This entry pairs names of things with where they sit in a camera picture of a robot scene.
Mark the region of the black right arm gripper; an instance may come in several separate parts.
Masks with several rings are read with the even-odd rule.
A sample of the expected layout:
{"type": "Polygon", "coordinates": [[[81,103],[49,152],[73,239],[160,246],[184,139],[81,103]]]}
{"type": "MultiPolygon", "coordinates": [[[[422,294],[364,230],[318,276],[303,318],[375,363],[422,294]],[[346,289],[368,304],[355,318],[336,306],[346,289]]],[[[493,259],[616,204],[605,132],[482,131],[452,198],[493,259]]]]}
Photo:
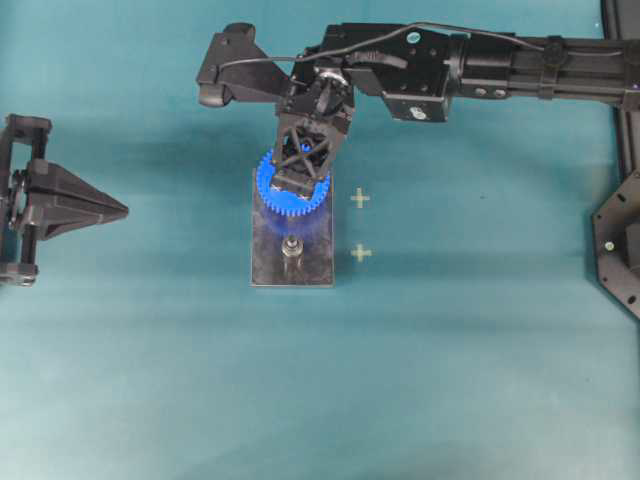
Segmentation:
{"type": "Polygon", "coordinates": [[[338,59],[302,62],[280,71],[272,188],[313,193],[329,175],[355,113],[351,77],[338,59]]]}

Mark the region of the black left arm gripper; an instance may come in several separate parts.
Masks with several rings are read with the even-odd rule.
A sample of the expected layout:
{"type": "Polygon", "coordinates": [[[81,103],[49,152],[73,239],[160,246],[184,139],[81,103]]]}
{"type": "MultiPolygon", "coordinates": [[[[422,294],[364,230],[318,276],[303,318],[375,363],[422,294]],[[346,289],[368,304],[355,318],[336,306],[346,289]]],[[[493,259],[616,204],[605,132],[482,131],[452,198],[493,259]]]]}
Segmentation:
{"type": "Polygon", "coordinates": [[[49,119],[9,114],[1,131],[1,283],[31,287],[39,273],[37,242],[124,219],[128,207],[45,159],[49,119]],[[24,169],[11,167],[13,146],[31,149],[24,169]]]}

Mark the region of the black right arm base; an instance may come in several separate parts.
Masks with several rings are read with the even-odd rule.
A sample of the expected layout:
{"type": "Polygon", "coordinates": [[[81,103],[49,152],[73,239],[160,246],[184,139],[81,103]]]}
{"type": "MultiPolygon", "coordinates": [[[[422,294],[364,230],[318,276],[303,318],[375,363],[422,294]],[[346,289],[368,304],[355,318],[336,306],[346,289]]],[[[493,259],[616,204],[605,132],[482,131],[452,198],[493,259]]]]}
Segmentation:
{"type": "Polygon", "coordinates": [[[592,215],[597,276],[639,318],[639,170],[634,170],[592,215]]]}

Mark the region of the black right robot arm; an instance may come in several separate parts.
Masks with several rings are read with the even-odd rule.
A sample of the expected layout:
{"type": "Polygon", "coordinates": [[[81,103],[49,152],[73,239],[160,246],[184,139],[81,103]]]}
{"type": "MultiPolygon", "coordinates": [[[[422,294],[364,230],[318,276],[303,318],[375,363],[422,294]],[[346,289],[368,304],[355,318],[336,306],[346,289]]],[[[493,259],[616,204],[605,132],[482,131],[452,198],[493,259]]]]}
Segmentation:
{"type": "Polygon", "coordinates": [[[295,64],[277,106],[271,189],[312,197],[347,135],[356,91],[414,122],[447,121],[456,97],[588,100],[636,112],[639,42],[331,25],[295,64]]]}

